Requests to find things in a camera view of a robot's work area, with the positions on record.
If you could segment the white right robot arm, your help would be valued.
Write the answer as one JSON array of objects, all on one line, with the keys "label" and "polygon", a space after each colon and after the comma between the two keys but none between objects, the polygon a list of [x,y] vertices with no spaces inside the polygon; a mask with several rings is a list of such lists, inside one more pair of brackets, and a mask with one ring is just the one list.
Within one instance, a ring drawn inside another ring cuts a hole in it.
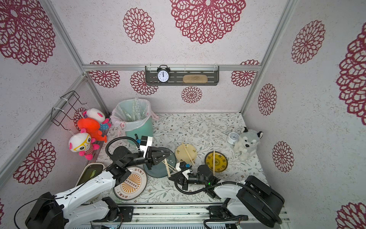
[{"label": "white right robot arm", "polygon": [[270,228],[283,223],[280,212],[285,199],[257,177],[248,176],[241,182],[221,181],[206,164],[200,165],[195,173],[185,163],[177,164],[176,168],[178,171],[169,180],[179,192],[186,195],[204,192],[211,198],[224,200],[213,212],[214,220],[244,220],[253,216]]}]

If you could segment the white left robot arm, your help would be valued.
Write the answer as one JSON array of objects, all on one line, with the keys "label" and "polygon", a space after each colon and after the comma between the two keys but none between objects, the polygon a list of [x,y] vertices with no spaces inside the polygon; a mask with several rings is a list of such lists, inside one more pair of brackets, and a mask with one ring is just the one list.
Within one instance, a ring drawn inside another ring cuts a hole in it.
[{"label": "white left robot arm", "polygon": [[94,204],[85,202],[124,183],[131,175],[131,166],[145,164],[151,169],[170,156],[170,150],[153,147],[149,136],[142,136],[141,140],[117,137],[106,145],[105,151],[112,160],[105,171],[75,188],[56,195],[47,192],[33,200],[26,228],[72,229],[93,220],[115,220],[120,214],[119,206],[110,197]]}]

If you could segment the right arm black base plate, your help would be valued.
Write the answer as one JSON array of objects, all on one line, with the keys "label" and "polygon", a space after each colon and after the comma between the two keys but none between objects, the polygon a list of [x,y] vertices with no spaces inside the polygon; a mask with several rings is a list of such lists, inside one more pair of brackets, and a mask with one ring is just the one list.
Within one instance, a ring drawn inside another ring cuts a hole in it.
[{"label": "right arm black base plate", "polygon": [[224,222],[224,221],[248,221],[247,215],[234,216],[226,208],[217,205],[211,205],[206,208],[209,211],[209,219],[207,221],[212,222]]}]

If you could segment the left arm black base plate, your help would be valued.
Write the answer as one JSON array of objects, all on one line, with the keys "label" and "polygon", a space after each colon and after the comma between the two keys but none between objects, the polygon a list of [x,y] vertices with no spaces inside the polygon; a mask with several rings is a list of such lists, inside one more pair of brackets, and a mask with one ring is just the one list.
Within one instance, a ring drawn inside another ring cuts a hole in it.
[{"label": "left arm black base plate", "polygon": [[103,219],[97,219],[95,223],[120,223],[120,222],[131,222],[133,217],[134,207],[131,206],[120,206],[116,213],[108,213]]}]

